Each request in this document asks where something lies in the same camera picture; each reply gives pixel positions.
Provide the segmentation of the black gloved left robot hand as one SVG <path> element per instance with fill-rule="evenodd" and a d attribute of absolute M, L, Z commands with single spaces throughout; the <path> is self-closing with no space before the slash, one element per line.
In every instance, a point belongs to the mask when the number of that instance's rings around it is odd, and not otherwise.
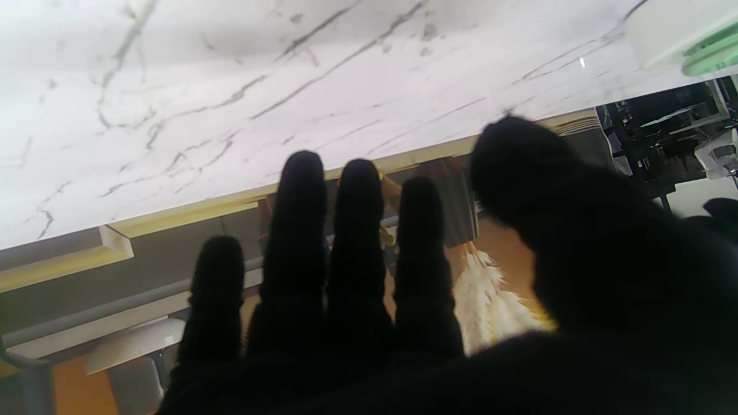
<path fill-rule="evenodd" d="M 684 220 L 690 224 L 711 229 L 723 239 L 737 245 L 737 200 L 728 198 L 710 199 L 703 204 L 708 216 L 689 216 Z"/>

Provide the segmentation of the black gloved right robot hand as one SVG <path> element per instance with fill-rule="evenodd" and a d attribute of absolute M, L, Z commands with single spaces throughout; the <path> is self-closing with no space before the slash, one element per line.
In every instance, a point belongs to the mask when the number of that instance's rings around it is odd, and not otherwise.
<path fill-rule="evenodd" d="M 328 250 L 324 168 L 303 150 L 280 177 L 247 336 L 242 247 L 217 236 L 201 249 L 158 413 L 736 413 L 735 244 L 517 116 L 483 129 L 470 181 L 533 251 L 554 331 L 464 354 L 441 201 L 424 177 L 402 187 L 390 319 L 378 171 L 345 166 Z"/>

